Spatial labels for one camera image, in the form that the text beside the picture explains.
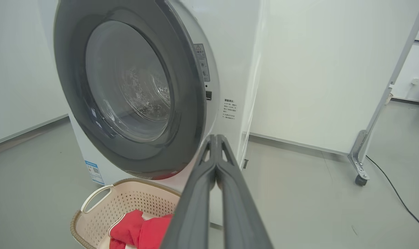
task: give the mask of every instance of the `wall outlet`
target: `wall outlet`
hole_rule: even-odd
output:
[[[413,78],[412,81],[411,81],[411,84],[418,85],[419,84],[419,79]]]

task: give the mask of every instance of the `door glass window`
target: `door glass window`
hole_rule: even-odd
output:
[[[171,96],[154,50],[131,26],[100,24],[86,47],[92,95],[110,126],[139,142],[160,137],[170,118]]]

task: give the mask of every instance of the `baseboard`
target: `baseboard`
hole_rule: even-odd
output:
[[[417,105],[419,105],[419,101],[418,101],[418,100],[409,100],[409,99],[399,98],[399,97],[392,97],[392,98],[391,98],[391,101],[396,101],[396,102],[402,102],[402,103],[417,104]]]
[[[344,155],[344,156],[347,156],[349,154],[349,153],[345,153],[345,152],[342,152],[342,151],[335,151],[335,150],[330,150],[330,149],[327,149],[327,148],[321,148],[321,147],[317,147],[317,146],[313,146],[313,145],[306,145],[306,144],[302,144],[302,143],[298,143],[298,142],[284,140],[284,139],[280,139],[280,138],[276,138],[276,137],[270,137],[270,136],[266,136],[266,135],[262,135],[262,134],[253,133],[253,132],[249,133],[248,140],[252,141],[252,142],[256,142],[256,143],[270,145],[270,146],[272,146],[272,143],[270,143],[270,141],[274,141],[274,142],[281,143],[281,144],[295,145],[295,146],[302,147],[302,148],[309,148],[309,149],[312,149],[312,150],[324,151],[324,152],[332,153],[332,154],[338,154],[338,155]]]
[[[40,127],[47,126],[47,125],[50,125],[50,124],[52,124],[52,123],[55,123],[55,125],[57,125],[57,123],[58,123],[58,121],[59,121],[59,120],[60,120],[61,122],[64,122],[63,120],[64,120],[65,118],[69,120],[69,118],[68,118],[68,114],[61,115],[61,116],[59,116],[59,117],[57,117],[57,118],[53,118],[53,119],[51,119],[51,120],[48,120],[48,121],[46,121],[46,122],[44,122],[44,123],[40,123],[40,124],[38,124],[38,125],[36,125],[36,126],[32,126],[31,128],[28,128],[28,129],[23,130],[23,131],[21,131],[21,132],[17,132],[17,133],[12,134],[12,135],[10,135],[10,136],[8,136],[8,137],[4,137],[4,138],[0,139],[0,144],[1,144],[1,143],[4,143],[4,142],[7,142],[7,141],[9,141],[9,140],[11,140],[11,139],[14,139],[15,137],[18,137],[18,136],[21,136],[21,135],[26,134],[26,133],[28,133],[28,132],[34,131],[34,130],[36,130],[36,129],[39,129]]]

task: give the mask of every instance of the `basket handle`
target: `basket handle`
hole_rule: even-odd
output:
[[[92,194],[88,197],[88,198],[86,198],[86,200],[85,200],[85,202],[83,203],[83,205],[82,205],[82,207],[80,208],[80,211],[82,212],[82,213],[84,213],[84,214],[87,214],[87,213],[89,213],[91,210],[93,210],[99,203],[101,203],[109,194],[111,194],[111,191],[112,191],[112,189],[111,188],[113,188],[114,187],[114,185],[106,185],[106,186],[103,186],[103,187],[101,187],[101,188],[99,188],[99,189],[97,189],[96,191],[94,191],[94,192],[92,192]],[[85,211],[85,208],[86,208],[86,206],[89,204],[89,202],[96,196],[96,195],[98,195],[100,192],[102,192],[102,191],[104,191],[104,190],[106,190],[106,189],[111,189],[110,191],[109,191],[109,193],[107,194],[107,195],[105,195],[105,197],[103,197],[102,198],[102,200],[99,200],[92,208],[90,208],[88,211]]]

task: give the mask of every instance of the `white panel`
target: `white panel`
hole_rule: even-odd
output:
[[[402,71],[392,86],[394,97],[404,98],[412,101],[419,101],[419,84],[411,84],[412,79],[419,79],[419,43],[414,43]]]
[[[418,12],[419,0],[272,0],[251,132],[349,153]]]
[[[0,140],[67,114],[36,0],[0,1]]]

